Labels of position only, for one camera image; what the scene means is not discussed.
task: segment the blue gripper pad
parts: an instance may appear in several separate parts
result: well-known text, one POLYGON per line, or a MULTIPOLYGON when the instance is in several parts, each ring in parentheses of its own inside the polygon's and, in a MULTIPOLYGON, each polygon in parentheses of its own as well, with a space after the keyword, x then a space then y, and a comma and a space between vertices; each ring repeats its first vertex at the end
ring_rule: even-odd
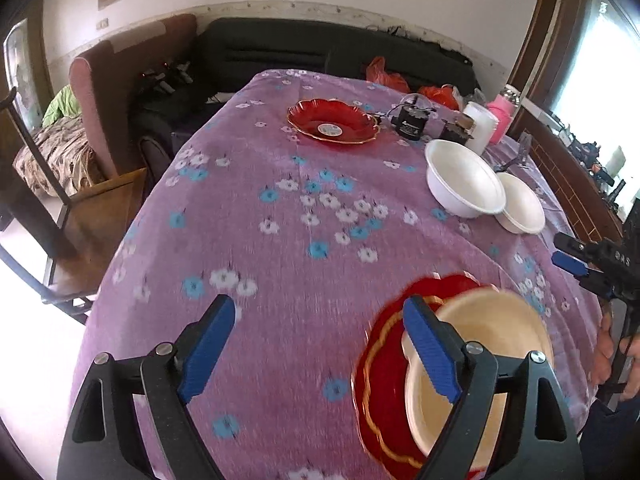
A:
POLYGON ((455 362, 456 358, 464 359, 462 350, 449 338, 444 330, 444 323, 441 324, 428 306, 422 311, 418 301, 422 301, 421 298, 409 298, 404 302, 404 328, 434 389, 454 404, 462 393, 455 362))
POLYGON ((178 396, 184 404, 204 391, 235 322, 236 306, 227 297, 184 360, 182 382, 178 387, 178 396))
POLYGON ((562 251, 556 251, 551 255, 551 262, 562 270, 566 270, 569 274, 574 275, 576 278, 582 278, 589 273, 589 268, 584 262, 577 260, 576 258, 569 256, 562 251))

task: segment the human hand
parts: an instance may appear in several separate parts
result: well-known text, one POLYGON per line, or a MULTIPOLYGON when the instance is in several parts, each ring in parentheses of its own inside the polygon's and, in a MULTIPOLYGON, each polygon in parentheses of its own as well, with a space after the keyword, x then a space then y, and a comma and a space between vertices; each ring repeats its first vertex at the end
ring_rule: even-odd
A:
MULTIPOLYGON (((591 370, 591 384, 594 386, 603 384, 611 375, 611 359, 614 354, 614 344, 609 330, 611 328, 611 314, 606 312, 602 316, 596 348, 593 355, 593 368, 591 370)), ((620 341, 620 351, 624 352, 629 344, 629 338, 620 341)), ((620 395, 620 400, 629 400, 635 397, 640 390, 640 336, 631 343, 628 355, 634 358, 633 367, 626 382, 625 391, 620 395)))

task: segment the screw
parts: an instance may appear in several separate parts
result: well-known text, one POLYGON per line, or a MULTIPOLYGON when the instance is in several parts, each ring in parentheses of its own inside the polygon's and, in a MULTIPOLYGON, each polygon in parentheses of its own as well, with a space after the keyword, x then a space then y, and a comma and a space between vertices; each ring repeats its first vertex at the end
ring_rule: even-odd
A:
POLYGON ((100 352, 94 359, 94 363, 97 365, 103 365, 109 360, 109 354, 107 352, 100 352))
POLYGON ((174 351, 174 346, 171 343, 160 343, 156 346, 156 354, 158 355, 169 355, 174 351))
POLYGON ((484 347, 476 341, 470 341, 466 344, 466 351, 470 354, 478 355, 484 351, 484 347))
POLYGON ((531 352, 531 360, 535 363, 542 364, 546 361, 546 355, 544 355, 540 350, 534 350, 531 352))

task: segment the purple tablecloth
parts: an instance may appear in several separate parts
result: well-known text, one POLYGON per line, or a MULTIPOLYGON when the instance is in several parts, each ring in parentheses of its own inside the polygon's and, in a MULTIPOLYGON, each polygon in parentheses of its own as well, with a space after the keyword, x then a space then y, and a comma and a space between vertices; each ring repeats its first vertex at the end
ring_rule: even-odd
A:
MULTIPOLYGON (((385 478, 362 449, 351 400, 369 321, 409 282, 466 270, 519 291, 542 316, 581 427, 600 309, 551 264, 553 234, 570 229, 539 171, 513 170, 542 200, 541 235, 510 234, 489 216, 461 220, 428 191, 423 143, 383 129, 375 142, 340 150, 295 134, 286 111, 313 97, 379 111, 400 94, 294 70, 258 74, 236 94, 183 147, 125 236, 87 323, 74 396, 98 352, 145 354, 225 292, 236 326, 189 405, 222 473, 385 478)), ((434 118, 428 132, 441 127, 434 118)), ((506 139, 487 156, 505 161, 515 149, 506 139)), ((138 407, 152 464, 167 475, 138 407)))

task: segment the red scalloped plate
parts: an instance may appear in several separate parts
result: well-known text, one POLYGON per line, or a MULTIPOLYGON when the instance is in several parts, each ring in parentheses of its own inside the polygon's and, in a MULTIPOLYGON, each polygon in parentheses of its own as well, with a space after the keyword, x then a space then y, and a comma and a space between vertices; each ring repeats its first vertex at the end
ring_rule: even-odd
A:
MULTIPOLYGON (((404 406, 404 380, 408 363, 402 352, 402 304, 414 294, 425 298, 435 312, 454 296, 478 288, 470 274, 451 274, 440 279, 422 278, 411 283, 376 315, 367 345, 351 377, 358 432, 364 449, 395 480, 413 480, 426 457, 416 446, 404 406)), ((470 472, 473 478, 478 472, 470 472)))
POLYGON ((289 108, 287 119, 301 134, 336 144, 364 144, 380 131, 373 116, 342 101, 300 101, 289 108))

